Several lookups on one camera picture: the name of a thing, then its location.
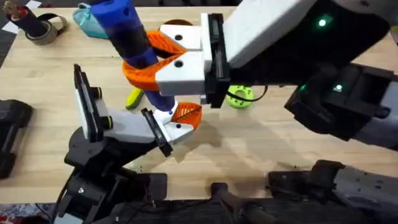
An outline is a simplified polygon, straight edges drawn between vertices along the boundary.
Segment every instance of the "wooden tabletop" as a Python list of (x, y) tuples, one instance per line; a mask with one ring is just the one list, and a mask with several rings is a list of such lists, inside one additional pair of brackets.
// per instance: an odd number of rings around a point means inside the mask
[[(137, 8), (147, 30), (171, 19), (199, 24), (201, 12), (233, 7)], [(68, 30), (54, 43), (36, 46), (19, 32), (0, 70), (0, 98), (32, 105), (34, 115), (19, 149), (10, 179), (0, 180), (0, 203), (54, 202), (72, 167), (63, 163), (71, 134), (80, 126), (73, 87), (73, 64), (87, 73), (90, 84), (103, 88), (109, 108), (124, 109), (132, 90), (121, 71), (121, 58), (108, 40), (87, 37), (72, 20), (74, 9), (38, 9), (65, 16)], [(360, 56), (358, 63), (398, 72), (398, 48), (391, 36)], [(261, 93), (262, 88), (255, 88)], [(127, 165), (142, 172), (169, 176), (168, 199), (208, 198), (212, 182), (227, 182), (242, 197), (268, 197), (266, 175), (273, 170), (310, 169), (318, 159), (341, 161), (368, 172), (398, 177), (398, 152), (344, 142), (312, 133), (293, 119), (284, 103), (293, 88), (271, 87), (246, 110), (226, 103), (204, 106), (202, 122), (189, 139), (165, 158), (155, 149)], [(177, 97), (198, 103), (197, 96)], [(146, 98), (136, 109), (152, 108)]]

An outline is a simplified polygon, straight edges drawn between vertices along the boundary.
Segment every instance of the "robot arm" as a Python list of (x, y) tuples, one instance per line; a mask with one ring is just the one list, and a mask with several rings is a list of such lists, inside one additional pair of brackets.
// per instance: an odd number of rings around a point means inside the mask
[[(169, 156), (171, 144), (191, 135), (199, 125), (201, 106), (193, 103), (175, 102), (168, 112), (144, 109), (140, 115), (107, 109), (101, 88), (90, 86), (86, 73), (77, 64), (74, 76), (82, 130), (89, 142), (101, 142), (104, 138), (140, 144), (156, 141), (164, 155)], [(190, 119), (181, 122), (188, 113)]]
[(162, 95), (201, 95), (212, 108), (222, 105), (230, 85), (297, 85), (285, 108), (308, 129), (394, 149), (397, 77), (351, 61), (397, 18), (396, 1), (243, 1), (225, 22), (202, 14), (195, 37), (191, 28), (162, 26), (169, 39), (183, 37), (176, 40), (182, 47), (201, 47), (158, 70), (154, 80)]

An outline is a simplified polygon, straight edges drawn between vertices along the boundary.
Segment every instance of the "orange bracket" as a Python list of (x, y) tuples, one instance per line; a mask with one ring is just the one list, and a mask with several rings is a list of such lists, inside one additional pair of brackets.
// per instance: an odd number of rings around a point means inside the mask
[(148, 31), (147, 36), (153, 48), (172, 54), (172, 56), (145, 69), (134, 68), (128, 63), (123, 62), (122, 70), (129, 82), (135, 87), (141, 90), (159, 91), (159, 87), (155, 81), (156, 72), (184, 54), (186, 50), (158, 30)]
[(193, 128), (199, 126), (201, 120), (201, 106), (196, 103), (179, 103), (171, 122), (191, 124)]

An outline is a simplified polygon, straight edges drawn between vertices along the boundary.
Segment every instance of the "black object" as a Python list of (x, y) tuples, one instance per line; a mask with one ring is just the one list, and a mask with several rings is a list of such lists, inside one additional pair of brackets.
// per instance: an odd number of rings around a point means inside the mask
[(77, 129), (65, 157), (75, 171), (58, 206), (58, 216), (69, 213), (83, 223), (93, 223), (109, 218), (119, 204), (165, 199), (166, 174), (138, 174), (123, 167), (156, 147), (155, 141), (139, 144), (104, 138), (89, 142), (82, 128)]
[(48, 218), (48, 220), (51, 220), (51, 216), (38, 203), (35, 203), (35, 206)]
[(302, 202), (316, 200), (321, 204), (344, 204), (333, 193), (337, 172), (345, 166), (340, 162), (318, 160), (311, 171), (273, 171), (268, 173), (272, 197), (277, 200)]
[(219, 201), (227, 212), (233, 223), (252, 224), (293, 224), (290, 220), (276, 219), (267, 213), (261, 204), (239, 198), (228, 191), (226, 183), (212, 183), (210, 186), (211, 198)]
[(74, 170), (61, 191), (54, 210), (63, 217), (69, 213), (85, 223), (109, 223), (126, 202), (163, 200), (167, 193), (166, 174), (138, 174), (123, 166), (160, 147), (165, 156), (172, 148), (161, 134), (153, 114), (147, 109), (142, 114), (155, 135), (150, 143), (120, 142), (104, 136), (105, 129), (112, 128), (111, 117), (100, 117), (95, 100), (102, 92), (90, 87), (87, 76), (75, 65), (75, 88), (78, 90), (85, 116), (88, 139), (83, 128), (78, 128), (69, 141), (65, 163)]
[(223, 15), (209, 14), (211, 55), (213, 62), (205, 74), (206, 99), (212, 108), (220, 108), (230, 84), (229, 66), (226, 61)]
[(28, 7), (22, 6), (22, 8), (26, 11), (24, 17), (13, 20), (11, 15), (7, 14), (7, 19), (24, 30), (25, 33), (29, 34), (31, 37), (41, 37), (47, 33), (49, 28), (47, 28)]
[(8, 178), (14, 167), (13, 149), (17, 134), (27, 126), (33, 107), (17, 100), (0, 100), (0, 179)]
[[(105, 30), (109, 39), (112, 40), (113, 47), (118, 51), (122, 58), (131, 58), (142, 55), (150, 47), (150, 42), (143, 25), (136, 27), (135, 29), (128, 29), (127, 31), (120, 32), (120, 30), (124, 30), (125, 27), (129, 27), (130, 25), (131, 21), (121, 22), (116, 26), (109, 27)], [(134, 65), (134, 67), (143, 69), (148, 67), (148, 65), (138, 64)]]
[(167, 142), (165, 136), (163, 135), (162, 130), (155, 120), (153, 112), (148, 111), (147, 108), (144, 108), (141, 110), (141, 113), (147, 120), (150, 130), (152, 130), (152, 133), (154, 133), (157, 146), (162, 151), (165, 157), (169, 157), (172, 154), (173, 148)]
[(92, 91), (95, 87), (90, 86), (86, 73), (82, 72), (77, 64), (74, 64), (74, 79), (87, 122), (88, 139), (90, 142), (100, 142), (104, 138), (104, 127), (95, 104), (98, 95)]
[[(330, 22), (320, 27), (320, 19)], [(390, 30), (374, 14), (347, 10), (331, 0), (317, 1), (289, 33), (240, 68), (231, 69), (232, 85), (303, 85), (320, 63), (341, 69)]]
[(306, 128), (348, 141), (373, 117), (388, 116), (380, 103), (394, 72), (356, 64), (318, 67), (285, 105)]
[[(50, 23), (49, 20), (53, 19), (53, 18), (56, 18), (56, 17), (59, 17), (61, 19), (61, 21), (64, 19), (63, 17), (58, 16), (57, 14), (54, 14), (54, 13), (45, 13), (45, 14), (39, 15), (37, 18), (38, 18), (38, 20), (40, 20), (42, 22), (45, 21), (45, 22)], [(67, 29), (66, 22), (62, 21), (62, 24), (63, 25), (62, 25), (61, 29), (57, 30), (57, 35), (62, 34), (62, 32), (65, 31), (65, 29)]]

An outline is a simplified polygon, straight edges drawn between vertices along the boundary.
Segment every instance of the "cable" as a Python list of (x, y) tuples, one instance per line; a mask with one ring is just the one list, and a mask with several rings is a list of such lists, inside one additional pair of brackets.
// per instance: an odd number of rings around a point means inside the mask
[(65, 182), (65, 185), (62, 187), (62, 190), (60, 192), (60, 195), (57, 198), (57, 202), (55, 202), (55, 206), (54, 209), (52, 210), (51, 213), (51, 221), (50, 224), (54, 224), (55, 222), (55, 218), (57, 217), (57, 210), (58, 210), (58, 206), (60, 205), (61, 199), (63, 197), (63, 195), (65, 194), (65, 192), (67, 191), (67, 186), (68, 183), (70, 181), (70, 179), (72, 178), (72, 176), (76, 173), (76, 168), (73, 169), (72, 173), (69, 175), (68, 180)]
[(143, 204), (140, 208), (138, 208), (138, 209), (136, 210), (136, 212), (134, 212), (134, 214), (131, 215), (129, 221), (127, 221), (126, 224), (129, 224), (129, 223), (132, 221), (132, 219), (133, 219), (145, 206), (147, 206), (147, 205), (148, 205), (148, 204)]
[(39, 206), (38, 203), (35, 203), (35, 206), (36, 206), (47, 218), (49, 218), (49, 220), (51, 220), (51, 216), (50, 216), (46, 211), (44, 211), (44, 209), (41, 208), (41, 207)]
[(233, 215), (232, 215), (231, 210), (227, 207), (227, 205), (224, 204), (224, 202), (219, 201), (219, 203), (220, 203), (221, 206), (224, 208), (224, 210), (225, 210), (225, 212), (226, 212), (226, 214), (227, 214), (227, 216), (228, 216), (229, 222), (230, 222), (231, 224), (235, 224), (235, 220), (234, 220), (234, 217), (233, 217)]
[[(187, 206), (185, 206), (185, 207), (183, 207), (183, 208), (176, 209), (176, 210), (171, 210), (171, 211), (165, 211), (165, 210), (162, 210), (162, 211), (145, 211), (145, 210), (141, 210), (140, 212), (142, 212), (142, 213), (148, 213), (148, 214), (175, 213), (175, 212), (181, 212), (181, 211), (186, 210), (186, 209), (188, 209), (188, 208), (196, 207), (196, 206), (199, 206), (199, 205), (204, 205), (204, 204), (206, 204), (206, 203), (208, 203), (208, 202), (210, 202), (210, 201), (211, 201), (211, 199), (204, 200), (204, 201), (202, 201), (202, 202), (193, 203), (193, 204), (187, 205)], [(132, 205), (128, 205), (128, 206), (129, 206), (130, 208), (134, 209), (134, 210), (138, 210), (138, 208), (133, 207)]]
[(268, 86), (265, 85), (265, 86), (264, 86), (264, 92), (262, 93), (262, 95), (261, 95), (259, 98), (256, 98), (256, 99), (253, 99), (253, 100), (248, 100), (248, 99), (242, 98), (242, 97), (237, 96), (237, 95), (235, 95), (235, 94), (233, 94), (233, 93), (231, 93), (231, 92), (229, 92), (229, 91), (227, 91), (226, 94), (227, 94), (228, 96), (232, 97), (232, 98), (235, 98), (235, 99), (237, 99), (237, 100), (241, 100), (241, 101), (243, 101), (243, 102), (256, 102), (256, 101), (261, 100), (261, 98), (267, 93), (267, 90), (268, 90)]

